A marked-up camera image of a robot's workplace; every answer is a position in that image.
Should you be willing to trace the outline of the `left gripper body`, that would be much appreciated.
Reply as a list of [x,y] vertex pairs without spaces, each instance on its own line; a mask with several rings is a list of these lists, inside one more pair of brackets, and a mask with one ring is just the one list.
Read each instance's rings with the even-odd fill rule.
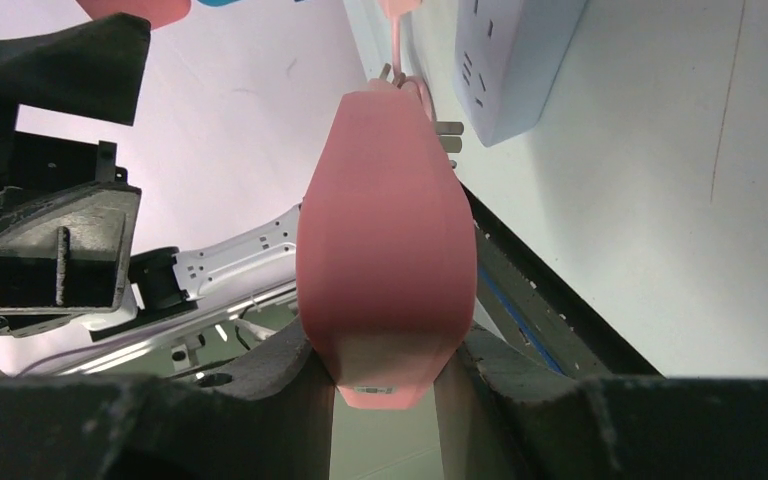
[[84,183],[127,182],[114,143],[21,132],[18,113],[18,103],[0,99],[0,213]]

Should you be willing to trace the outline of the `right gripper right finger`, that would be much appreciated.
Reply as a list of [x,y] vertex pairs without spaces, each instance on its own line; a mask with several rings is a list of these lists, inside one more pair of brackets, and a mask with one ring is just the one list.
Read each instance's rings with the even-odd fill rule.
[[768,479],[768,380],[576,380],[476,327],[434,393],[448,479]]

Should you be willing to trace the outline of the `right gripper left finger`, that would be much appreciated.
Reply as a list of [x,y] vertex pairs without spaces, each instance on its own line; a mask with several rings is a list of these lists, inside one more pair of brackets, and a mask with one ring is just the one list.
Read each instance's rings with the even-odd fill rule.
[[325,479],[334,396],[298,323],[197,382],[0,378],[0,479]]

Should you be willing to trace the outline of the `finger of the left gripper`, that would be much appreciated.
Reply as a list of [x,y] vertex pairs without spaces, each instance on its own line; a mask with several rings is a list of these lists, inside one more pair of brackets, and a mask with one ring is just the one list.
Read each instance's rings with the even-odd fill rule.
[[0,99],[131,126],[150,39],[148,20],[116,13],[0,40]]
[[140,189],[91,182],[0,212],[0,314],[111,312],[122,303]]

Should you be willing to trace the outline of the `pink adapter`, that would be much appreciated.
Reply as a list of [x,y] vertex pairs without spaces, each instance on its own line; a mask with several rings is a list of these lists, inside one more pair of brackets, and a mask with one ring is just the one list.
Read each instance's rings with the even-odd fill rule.
[[191,0],[77,0],[76,3],[93,20],[125,13],[147,20],[155,30],[187,16]]

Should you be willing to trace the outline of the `pink triangular power strip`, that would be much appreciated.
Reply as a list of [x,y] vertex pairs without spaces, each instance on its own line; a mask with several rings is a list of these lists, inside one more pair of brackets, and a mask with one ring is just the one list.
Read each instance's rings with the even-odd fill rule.
[[304,332],[346,403],[415,406],[473,323],[471,208],[417,95],[345,94],[303,197],[295,260]]

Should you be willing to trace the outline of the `light blue long power strip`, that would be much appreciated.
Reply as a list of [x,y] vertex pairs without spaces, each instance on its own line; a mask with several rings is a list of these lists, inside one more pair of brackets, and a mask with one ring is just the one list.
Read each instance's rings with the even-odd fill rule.
[[539,121],[587,2],[460,0],[455,91],[482,145]]

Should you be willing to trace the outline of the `light blue adapter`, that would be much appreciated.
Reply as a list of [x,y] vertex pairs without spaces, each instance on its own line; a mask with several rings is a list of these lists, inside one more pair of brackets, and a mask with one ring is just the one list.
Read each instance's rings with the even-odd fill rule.
[[[227,5],[231,5],[243,0],[198,0],[197,2],[211,8],[220,8]],[[305,2],[305,0],[293,0],[294,3]]]

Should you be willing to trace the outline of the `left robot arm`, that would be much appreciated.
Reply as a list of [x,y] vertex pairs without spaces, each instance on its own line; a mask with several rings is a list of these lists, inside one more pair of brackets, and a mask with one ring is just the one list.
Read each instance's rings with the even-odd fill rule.
[[0,40],[0,335],[77,321],[104,340],[195,311],[225,283],[295,251],[298,207],[213,246],[134,254],[141,191],[116,145],[18,130],[23,106],[132,124],[150,29],[115,13]]

